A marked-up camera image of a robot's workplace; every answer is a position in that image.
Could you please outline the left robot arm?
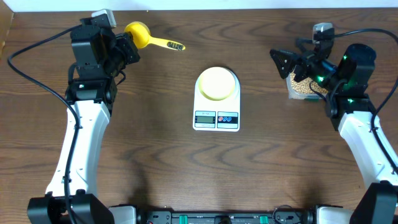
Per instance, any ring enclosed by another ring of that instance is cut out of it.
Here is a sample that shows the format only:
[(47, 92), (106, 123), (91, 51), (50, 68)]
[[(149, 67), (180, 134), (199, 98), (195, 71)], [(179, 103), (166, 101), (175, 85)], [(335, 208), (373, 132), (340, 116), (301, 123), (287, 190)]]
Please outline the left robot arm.
[(75, 56), (65, 93), (68, 124), (57, 169), (43, 197), (31, 198), (31, 223), (136, 223), (132, 205), (107, 207), (97, 196), (104, 132), (117, 94), (115, 78), (140, 56), (128, 32), (115, 34), (109, 9), (92, 13), (71, 31)]

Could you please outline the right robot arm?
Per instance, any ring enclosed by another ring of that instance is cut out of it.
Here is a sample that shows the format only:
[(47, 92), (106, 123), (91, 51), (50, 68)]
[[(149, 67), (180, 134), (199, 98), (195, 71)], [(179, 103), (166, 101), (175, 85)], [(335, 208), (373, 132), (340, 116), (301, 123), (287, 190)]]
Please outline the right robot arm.
[(316, 205), (298, 218), (301, 223), (397, 223), (397, 154), (378, 117), (385, 102), (375, 107), (366, 93), (376, 51), (351, 44), (335, 65), (328, 58), (336, 38), (331, 24), (322, 23), (314, 26), (312, 39), (296, 39), (299, 53), (270, 51), (281, 78), (293, 75), (297, 83), (309, 78), (327, 90), (321, 96), (325, 113), (354, 155), (366, 187), (354, 210)]

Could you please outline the pale yellow bowl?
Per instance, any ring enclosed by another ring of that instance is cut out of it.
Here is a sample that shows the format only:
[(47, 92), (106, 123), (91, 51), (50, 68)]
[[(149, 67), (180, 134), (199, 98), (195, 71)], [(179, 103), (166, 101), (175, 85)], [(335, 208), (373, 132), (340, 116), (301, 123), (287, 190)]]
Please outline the pale yellow bowl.
[(235, 85), (233, 73), (223, 67), (208, 68), (198, 77), (200, 93), (212, 101), (221, 101), (230, 97), (235, 91)]

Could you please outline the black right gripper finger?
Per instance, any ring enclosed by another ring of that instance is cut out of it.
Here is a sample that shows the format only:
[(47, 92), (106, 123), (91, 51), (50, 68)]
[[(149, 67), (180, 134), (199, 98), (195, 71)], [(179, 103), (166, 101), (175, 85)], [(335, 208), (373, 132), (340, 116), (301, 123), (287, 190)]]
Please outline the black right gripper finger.
[(282, 79), (286, 79), (296, 65), (302, 65), (303, 63), (301, 55), (288, 50), (271, 49), (270, 56)]
[(300, 37), (295, 39), (295, 46), (301, 51), (301, 53), (313, 52), (313, 49), (310, 50), (306, 49), (304, 46), (305, 44), (313, 45), (313, 40), (300, 38)]

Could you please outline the yellow plastic measuring scoop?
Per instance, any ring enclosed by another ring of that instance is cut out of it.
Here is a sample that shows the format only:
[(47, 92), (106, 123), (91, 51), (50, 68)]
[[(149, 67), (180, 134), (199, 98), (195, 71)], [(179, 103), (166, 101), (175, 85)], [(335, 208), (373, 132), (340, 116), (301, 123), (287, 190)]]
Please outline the yellow plastic measuring scoop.
[(138, 49), (143, 49), (150, 44), (170, 50), (183, 51), (186, 49), (186, 46), (179, 42), (151, 36), (149, 28), (143, 22), (134, 21), (128, 24), (124, 31), (132, 35), (133, 42)]

